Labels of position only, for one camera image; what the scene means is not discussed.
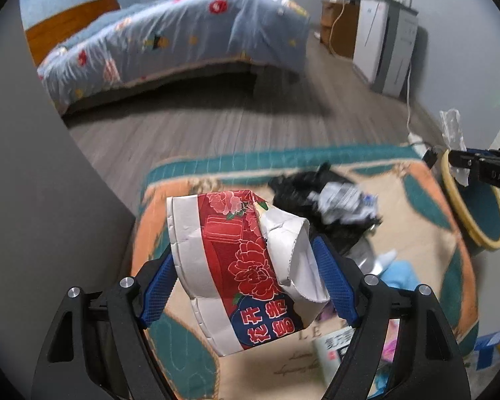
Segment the clear plastic bag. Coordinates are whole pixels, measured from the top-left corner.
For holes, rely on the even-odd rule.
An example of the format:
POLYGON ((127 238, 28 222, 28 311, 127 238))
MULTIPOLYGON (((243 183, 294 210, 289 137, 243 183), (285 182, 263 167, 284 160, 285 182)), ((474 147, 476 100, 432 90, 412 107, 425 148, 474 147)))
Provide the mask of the clear plastic bag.
MULTIPOLYGON (((443 140, 449 150, 466 152, 467 148, 464 142, 461 128, 461 114, 455 109, 439 112, 441 129, 443 131, 443 140)), ((465 168, 458 168, 449 165, 451 176, 459 185, 467 187, 469 185, 470 171, 465 168)))

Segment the white medicine box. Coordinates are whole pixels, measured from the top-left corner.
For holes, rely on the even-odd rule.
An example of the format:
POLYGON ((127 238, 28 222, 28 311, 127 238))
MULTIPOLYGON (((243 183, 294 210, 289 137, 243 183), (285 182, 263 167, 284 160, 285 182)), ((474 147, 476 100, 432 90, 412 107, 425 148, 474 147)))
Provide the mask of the white medicine box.
POLYGON ((328 386, 337 373, 354 336, 352 327, 335 330, 312 342, 324 383, 328 386))

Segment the black plastic bag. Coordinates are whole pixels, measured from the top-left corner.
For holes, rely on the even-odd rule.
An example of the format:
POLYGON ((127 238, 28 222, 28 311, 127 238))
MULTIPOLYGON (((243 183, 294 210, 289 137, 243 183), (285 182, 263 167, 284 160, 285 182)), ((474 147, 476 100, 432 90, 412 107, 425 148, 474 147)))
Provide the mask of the black plastic bag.
POLYGON ((329 163, 315 171, 276 176, 268 186, 274 206, 308 219, 311 232, 327 237, 342 256, 382 222, 377 197, 334 172, 329 163))

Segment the red white paper cup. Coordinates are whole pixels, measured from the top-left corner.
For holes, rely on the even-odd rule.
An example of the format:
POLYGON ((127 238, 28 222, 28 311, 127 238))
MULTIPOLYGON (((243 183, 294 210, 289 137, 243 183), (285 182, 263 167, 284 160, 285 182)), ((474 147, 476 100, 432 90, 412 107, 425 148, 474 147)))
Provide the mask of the red white paper cup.
POLYGON ((221 357, 307 328, 330 301, 308 220, 252 191, 170 197, 167 225, 179 281, 221 357))

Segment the pink snack wrapper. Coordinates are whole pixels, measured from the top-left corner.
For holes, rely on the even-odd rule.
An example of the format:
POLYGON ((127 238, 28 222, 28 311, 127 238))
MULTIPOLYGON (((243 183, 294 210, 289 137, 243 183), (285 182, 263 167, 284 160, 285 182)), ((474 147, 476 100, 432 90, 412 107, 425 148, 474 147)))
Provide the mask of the pink snack wrapper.
POLYGON ((392 363, 394 360, 399 327, 400 327, 399 319, 391 319, 388 322, 386 339, 384 341, 381 353, 381 359, 385 362, 392 363))

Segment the yellow rimmed teal trash bin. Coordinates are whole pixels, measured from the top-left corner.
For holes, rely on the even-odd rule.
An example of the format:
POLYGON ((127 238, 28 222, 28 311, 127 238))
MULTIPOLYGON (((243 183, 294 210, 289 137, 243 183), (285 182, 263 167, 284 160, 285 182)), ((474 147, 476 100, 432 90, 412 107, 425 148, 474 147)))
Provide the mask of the yellow rimmed teal trash bin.
POLYGON ((460 185, 451 173, 449 150, 441 158, 443 192, 472 255, 500 249, 500 190, 480 182, 470 173, 468 185, 460 185))

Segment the blue box on floor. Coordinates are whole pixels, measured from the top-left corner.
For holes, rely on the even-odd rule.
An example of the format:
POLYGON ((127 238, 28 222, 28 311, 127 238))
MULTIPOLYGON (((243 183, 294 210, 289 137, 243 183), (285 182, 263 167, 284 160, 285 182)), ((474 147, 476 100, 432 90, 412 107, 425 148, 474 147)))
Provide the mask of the blue box on floor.
POLYGON ((470 367, 476 371, 500 362, 500 331, 477 338, 470 362, 470 367))

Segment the white power strip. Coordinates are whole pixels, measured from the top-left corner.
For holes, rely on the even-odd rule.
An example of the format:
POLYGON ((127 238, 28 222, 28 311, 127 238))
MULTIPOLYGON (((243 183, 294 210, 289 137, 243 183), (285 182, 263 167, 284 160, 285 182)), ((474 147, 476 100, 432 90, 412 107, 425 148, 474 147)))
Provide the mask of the white power strip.
POLYGON ((411 146, 411 148, 415 150, 417 155, 419 157, 423 157, 424 154, 427 152, 427 147, 424 142, 424 139, 422 139, 420 135, 409 133, 407 136, 407 140, 409 142, 409 145, 411 146))

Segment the patterned teal orange cushion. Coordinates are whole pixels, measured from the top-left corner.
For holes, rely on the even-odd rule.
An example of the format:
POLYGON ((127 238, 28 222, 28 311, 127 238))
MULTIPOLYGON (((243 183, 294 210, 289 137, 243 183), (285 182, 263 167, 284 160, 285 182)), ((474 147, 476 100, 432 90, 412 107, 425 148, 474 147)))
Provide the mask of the patterned teal orange cushion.
MULTIPOLYGON (((395 261, 413 266, 419 281, 433 288, 460 352, 470 354, 479 330, 470 255, 438 182, 408 147, 311 148, 162 163, 142 187, 132 270, 159 257, 170 243, 167 197, 249 189, 271 200, 270 178, 323 163, 377 197, 382 223, 368 236, 372 249, 377 255, 395 252, 395 261)), ((166 312, 146 335, 179 399, 319 399, 327 385, 312 342, 345 327, 330 315, 284 340, 221 358, 198 327, 189 298, 176 286, 166 312)))

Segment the white grey air purifier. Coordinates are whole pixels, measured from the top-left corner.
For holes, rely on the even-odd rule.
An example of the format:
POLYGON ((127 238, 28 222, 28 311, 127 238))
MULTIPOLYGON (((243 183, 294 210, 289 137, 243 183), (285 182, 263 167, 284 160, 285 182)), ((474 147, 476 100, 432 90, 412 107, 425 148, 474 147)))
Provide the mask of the white grey air purifier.
POLYGON ((418 31, 418 11, 395 0, 361 0, 353 70, 379 94, 398 98, 418 31))

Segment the wooden side cabinet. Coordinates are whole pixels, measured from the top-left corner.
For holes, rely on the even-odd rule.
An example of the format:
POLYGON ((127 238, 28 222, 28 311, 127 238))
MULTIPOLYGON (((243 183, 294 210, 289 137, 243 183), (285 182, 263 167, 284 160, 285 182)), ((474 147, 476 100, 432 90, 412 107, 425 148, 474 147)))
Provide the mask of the wooden side cabinet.
POLYGON ((359 2, 321 2, 321 43, 330 53, 353 59, 359 9, 359 2))

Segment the bed with blue duvet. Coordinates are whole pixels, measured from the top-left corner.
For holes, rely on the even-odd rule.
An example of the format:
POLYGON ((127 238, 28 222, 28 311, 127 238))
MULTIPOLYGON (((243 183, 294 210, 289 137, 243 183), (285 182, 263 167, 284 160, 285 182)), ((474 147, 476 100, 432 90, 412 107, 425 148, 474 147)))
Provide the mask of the bed with blue duvet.
POLYGON ((155 0, 99 16, 37 74, 60 115, 192 75, 246 70, 293 83, 309 32, 293 0, 155 0))

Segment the wooden headboard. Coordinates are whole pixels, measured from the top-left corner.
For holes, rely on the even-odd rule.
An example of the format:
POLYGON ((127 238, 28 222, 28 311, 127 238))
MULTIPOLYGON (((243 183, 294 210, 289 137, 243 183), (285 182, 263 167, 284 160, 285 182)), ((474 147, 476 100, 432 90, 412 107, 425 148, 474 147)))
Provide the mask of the wooden headboard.
POLYGON ((35 65, 41 64, 56 45, 83 30, 101 15, 120 8, 118 0, 91 0, 52 15, 25 30, 35 65))

